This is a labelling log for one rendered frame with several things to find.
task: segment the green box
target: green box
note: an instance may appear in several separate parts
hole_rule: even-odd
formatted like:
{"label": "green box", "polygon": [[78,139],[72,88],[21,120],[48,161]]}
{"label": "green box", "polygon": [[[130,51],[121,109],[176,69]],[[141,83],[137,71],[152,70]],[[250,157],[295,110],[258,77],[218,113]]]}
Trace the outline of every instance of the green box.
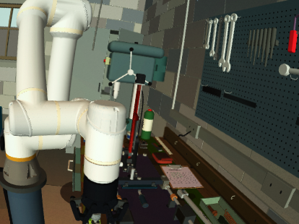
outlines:
{"label": "green box", "polygon": [[[235,213],[235,211],[226,203],[222,197],[210,197],[201,199],[199,206],[207,214],[207,217],[213,224],[220,224],[218,222],[219,216],[225,214],[225,210],[230,213],[230,216],[235,220],[237,224],[245,224],[244,221]],[[209,210],[208,206],[211,206],[213,210],[217,211],[217,216],[214,216]]]}

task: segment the brown floor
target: brown floor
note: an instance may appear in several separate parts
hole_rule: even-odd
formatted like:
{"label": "brown floor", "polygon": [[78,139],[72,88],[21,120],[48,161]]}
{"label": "brown floor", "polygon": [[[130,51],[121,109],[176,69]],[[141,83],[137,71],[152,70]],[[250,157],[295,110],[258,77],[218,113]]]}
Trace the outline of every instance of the brown floor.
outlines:
{"label": "brown floor", "polygon": [[[69,198],[80,197],[81,192],[72,191],[72,172],[67,170],[68,161],[73,154],[65,150],[44,150],[38,153],[38,162],[47,173],[47,183],[42,188],[43,211],[45,224],[80,223],[74,219]],[[4,167],[5,152],[0,151],[0,167]],[[0,219],[1,224],[10,224],[3,189],[0,186]]]}

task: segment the wrench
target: wrench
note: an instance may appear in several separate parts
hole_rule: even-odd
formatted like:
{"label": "wrench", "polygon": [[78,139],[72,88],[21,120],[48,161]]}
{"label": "wrench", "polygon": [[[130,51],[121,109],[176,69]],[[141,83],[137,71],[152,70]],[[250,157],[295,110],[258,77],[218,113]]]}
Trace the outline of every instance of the wrench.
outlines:
{"label": "wrench", "polygon": [[210,57],[213,57],[213,55],[215,53],[214,48],[215,48],[215,39],[216,39],[216,32],[217,32],[217,24],[218,24],[218,19],[215,18],[214,19],[214,32],[213,32],[212,47],[211,47],[211,51],[209,52],[209,56]]}
{"label": "wrench", "polygon": [[208,38],[206,42],[206,49],[209,49],[209,37],[211,35],[212,24],[213,24],[213,20],[209,20],[209,32],[208,32]]}
{"label": "wrench", "polygon": [[225,49],[226,49],[226,41],[228,38],[228,23],[230,22],[230,16],[227,14],[224,18],[225,21],[225,32],[223,34],[223,44],[222,44],[222,53],[221,59],[219,60],[218,66],[221,67],[223,63],[225,63]]}
{"label": "wrench", "polygon": [[227,45],[227,55],[226,55],[226,61],[222,65],[222,70],[225,72],[230,72],[230,53],[232,52],[232,46],[233,46],[233,34],[235,32],[235,22],[238,19],[238,15],[236,13],[232,13],[230,16],[230,37],[228,38],[228,45]]}
{"label": "wrench", "polygon": [[219,28],[218,28],[218,37],[217,37],[217,45],[216,45],[216,50],[213,56],[214,60],[218,60],[218,52],[219,52],[219,44],[220,44],[220,38],[221,38],[221,31],[222,31],[222,24],[223,24],[223,17],[219,19]]}

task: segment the black cable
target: black cable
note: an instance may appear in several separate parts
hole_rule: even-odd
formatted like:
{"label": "black cable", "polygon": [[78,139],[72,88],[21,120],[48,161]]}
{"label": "black cable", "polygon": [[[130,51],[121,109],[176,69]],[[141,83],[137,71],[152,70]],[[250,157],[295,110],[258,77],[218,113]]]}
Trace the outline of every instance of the black cable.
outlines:
{"label": "black cable", "polygon": [[142,112],[143,112],[143,91],[142,91],[142,111],[141,111],[140,120],[139,120],[138,136],[139,136],[139,132],[140,132],[140,125],[141,125],[141,120],[142,120]]}
{"label": "black cable", "polygon": [[187,134],[189,134],[190,132],[187,132],[186,134],[182,135],[182,134],[179,134],[178,136],[182,136],[182,137],[185,137]]}

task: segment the pegboard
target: pegboard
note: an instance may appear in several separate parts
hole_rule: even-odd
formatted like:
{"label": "pegboard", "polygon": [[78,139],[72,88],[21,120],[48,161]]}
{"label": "pegboard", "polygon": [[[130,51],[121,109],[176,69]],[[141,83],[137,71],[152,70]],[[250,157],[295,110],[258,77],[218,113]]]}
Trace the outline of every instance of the pegboard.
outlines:
{"label": "pegboard", "polygon": [[[290,75],[283,77],[278,72],[281,64],[299,67],[299,48],[296,53],[287,51],[294,16],[299,14],[299,5],[295,2],[284,1],[229,13],[240,17],[235,24],[230,72],[223,72],[218,61],[209,56],[212,26],[196,116],[299,178],[299,79],[295,81]],[[261,62],[261,53],[259,58],[256,54],[253,65],[251,47],[247,57],[249,30],[269,27],[277,28],[279,45],[274,47],[272,59],[268,57],[266,67],[264,60]],[[225,23],[219,45],[220,57],[224,28]]]}

